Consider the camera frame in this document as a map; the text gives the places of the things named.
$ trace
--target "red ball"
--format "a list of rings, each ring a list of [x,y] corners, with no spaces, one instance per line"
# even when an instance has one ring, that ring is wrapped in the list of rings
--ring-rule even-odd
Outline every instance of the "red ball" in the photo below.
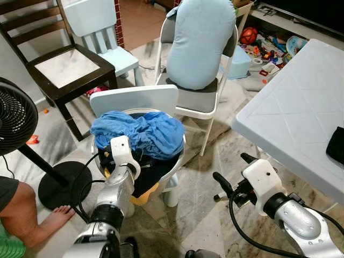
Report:
[[[258,31],[255,28],[248,27],[242,31],[240,42],[245,45],[252,44],[257,39]]]

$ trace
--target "person's foot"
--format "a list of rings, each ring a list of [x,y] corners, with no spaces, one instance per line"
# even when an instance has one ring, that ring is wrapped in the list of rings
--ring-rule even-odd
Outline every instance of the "person's foot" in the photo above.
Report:
[[[52,211],[52,213],[36,228],[34,234],[25,245],[28,248],[34,247],[45,241],[50,235],[59,230],[71,219],[75,211],[70,206],[61,206]]]

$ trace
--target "floor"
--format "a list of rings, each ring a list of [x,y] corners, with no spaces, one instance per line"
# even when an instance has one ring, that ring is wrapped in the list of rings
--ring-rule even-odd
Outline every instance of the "floor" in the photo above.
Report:
[[[132,53],[145,67],[151,67],[156,60],[157,41],[151,41],[133,49]],[[162,65],[166,64],[169,46],[162,52]],[[154,71],[141,69],[146,85],[153,84]],[[118,79],[120,87],[131,87],[134,84],[133,74],[127,79]],[[241,170],[246,166],[240,159],[241,152],[255,154],[254,145],[247,139],[231,130],[230,123],[235,114],[254,97],[255,93],[243,90],[240,80],[227,81],[211,130],[208,145],[203,157],[198,154],[202,144],[203,133],[186,132],[187,144],[183,167],[177,172],[179,179],[179,204],[174,208],[166,207],[161,195],[153,197],[146,205],[135,207],[132,218],[125,219],[121,230],[121,238],[135,237],[141,258],[183,258],[188,249],[205,248],[221,255],[222,258],[269,258],[275,257],[249,245],[237,231],[228,214],[228,202],[215,203],[213,196],[221,189],[212,178],[218,171],[229,182],[236,184],[242,179]],[[82,133],[87,135],[95,115],[91,111],[88,99],[80,97],[68,104],[73,118]],[[203,127],[204,122],[181,117],[186,125]],[[77,142],[71,135],[58,110],[50,108],[49,113],[39,114],[39,123],[35,134],[40,142],[31,146],[50,164],[63,161],[80,161],[86,163],[91,157],[91,141],[89,136]],[[262,153],[274,167],[288,192],[298,193],[307,205],[321,209],[330,205],[331,199],[313,189],[278,162]],[[23,157],[18,151],[6,155],[9,167],[15,172],[16,178],[30,184],[37,192],[44,173]],[[94,162],[89,168],[93,179],[102,178]],[[9,175],[4,169],[0,175]],[[101,185],[92,186],[83,206],[91,212]],[[42,221],[48,216],[49,210],[43,207],[37,198],[38,218]],[[295,252],[283,237],[282,232],[267,217],[260,217],[252,205],[241,210],[235,209],[236,218],[243,230],[254,240],[275,248]],[[337,205],[329,213],[343,224],[343,207]],[[73,244],[77,235],[85,226],[78,216],[74,216],[62,229],[54,234],[46,243],[36,249],[27,250],[26,258],[61,258]],[[330,224],[330,234],[335,244],[343,248],[343,238]]]
[[[120,0],[124,44],[132,50],[160,36],[166,13],[143,0]]]

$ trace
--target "black fan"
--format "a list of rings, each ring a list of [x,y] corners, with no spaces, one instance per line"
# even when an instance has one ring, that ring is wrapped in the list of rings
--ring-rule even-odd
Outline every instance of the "black fan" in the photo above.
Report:
[[[38,122],[35,104],[29,96],[12,82],[0,77],[0,155],[19,150],[46,175],[42,178],[38,197],[43,205],[51,210],[61,205],[75,205],[82,188],[92,181],[92,175],[84,164],[68,161],[55,167],[50,166],[28,145]],[[74,184],[73,200],[71,191]],[[84,191],[85,199],[91,187]]]

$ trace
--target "chair backrest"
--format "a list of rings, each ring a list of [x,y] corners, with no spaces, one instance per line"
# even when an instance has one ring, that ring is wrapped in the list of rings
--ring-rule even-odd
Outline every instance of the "chair backrest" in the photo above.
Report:
[[[176,26],[176,17],[177,14],[166,18],[164,23],[162,24],[161,28],[161,34],[160,34],[160,42],[161,43],[173,43],[174,39],[174,32],[175,32],[175,26]],[[238,28],[235,26],[234,31],[230,39],[228,40],[226,47],[224,48],[223,54],[232,57],[234,50],[235,50],[235,45],[238,41]]]
[[[89,50],[104,54],[117,47],[114,0],[83,0],[71,4],[62,1],[62,5],[71,29]]]
[[[27,8],[39,3],[47,2],[47,0],[19,0],[19,1],[10,1],[3,4],[0,4],[0,16],[6,16],[9,13],[11,17],[7,21],[0,23],[0,32],[6,39],[6,41],[11,45],[12,49],[16,52],[18,57],[23,63],[27,63],[25,55],[20,51],[18,45],[23,44],[27,41],[40,37],[42,35],[65,29],[68,34],[68,38],[71,44],[74,44],[73,36],[69,25],[65,22],[65,13],[61,8],[60,0],[58,0],[58,5],[53,7],[47,7],[41,10],[32,11],[24,15],[13,15],[12,12],[18,12],[20,9]],[[37,21],[49,18],[56,17],[55,22],[36,26]],[[20,31],[20,27],[32,25],[29,28],[23,30],[24,32],[15,36],[10,36],[12,30]]]
[[[175,85],[140,86],[93,93],[90,105],[97,117],[117,110],[150,108],[173,115],[178,100]]]

